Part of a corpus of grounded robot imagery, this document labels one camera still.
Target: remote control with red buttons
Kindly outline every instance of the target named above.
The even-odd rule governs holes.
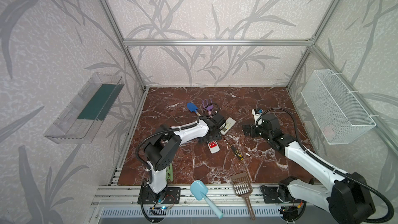
[[[218,146],[216,141],[208,142],[207,146],[209,147],[211,153],[216,153],[216,152],[220,151],[220,147]]]

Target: light blue shovel handle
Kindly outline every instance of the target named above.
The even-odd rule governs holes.
[[[216,216],[221,219],[222,216],[224,215],[221,210],[204,194],[202,194],[203,198],[205,199],[205,201],[207,202],[207,204],[210,206],[210,208],[214,211],[214,213],[216,214]]]

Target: leaf pattern wallpaper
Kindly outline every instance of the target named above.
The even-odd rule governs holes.
[[[1,0],[0,34],[0,223],[81,223],[142,91],[97,0]],[[93,72],[125,83],[93,142],[45,138]]]
[[[343,0],[317,46],[398,134],[398,0]],[[398,158],[371,130],[350,144],[329,145],[301,91],[312,71],[325,69],[311,55],[290,94],[318,153],[348,172],[362,174],[398,210]],[[386,206],[374,198],[380,216]],[[396,223],[395,217],[389,223]]]
[[[107,0],[124,38],[311,38],[331,0]],[[131,46],[152,86],[285,86],[305,47]]]

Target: transparent plastic bin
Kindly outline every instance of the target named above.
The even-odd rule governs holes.
[[[329,144],[348,144],[376,126],[373,118],[330,69],[314,70],[303,91]]]
[[[97,95],[96,98],[101,101],[92,104],[92,98],[102,85],[108,87],[109,96],[103,98]],[[121,76],[101,75],[95,72],[44,136],[57,144],[90,144],[123,86]]]

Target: brown marble board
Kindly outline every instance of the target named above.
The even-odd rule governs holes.
[[[312,178],[297,163],[275,152],[266,140],[245,137],[242,131],[242,124],[254,122],[253,108],[286,108],[296,117],[304,145],[313,150],[285,87],[178,87],[149,89],[118,184],[140,185],[144,177],[148,178],[145,167],[134,156],[137,144],[161,124],[179,126],[194,122],[196,115],[188,111],[187,102],[193,102],[202,109],[202,99],[209,98],[220,106],[225,119],[232,117],[236,124],[222,140],[217,141],[220,151],[215,154],[210,152],[206,143],[200,144],[197,139],[180,146],[172,162],[174,181],[168,181],[169,185],[191,184],[194,180],[230,183],[230,176],[244,171],[249,173],[252,183],[278,183],[290,175],[305,182]],[[282,112],[276,112],[276,115],[282,131],[294,135],[289,115]],[[234,156],[231,145],[240,150],[243,161]]]

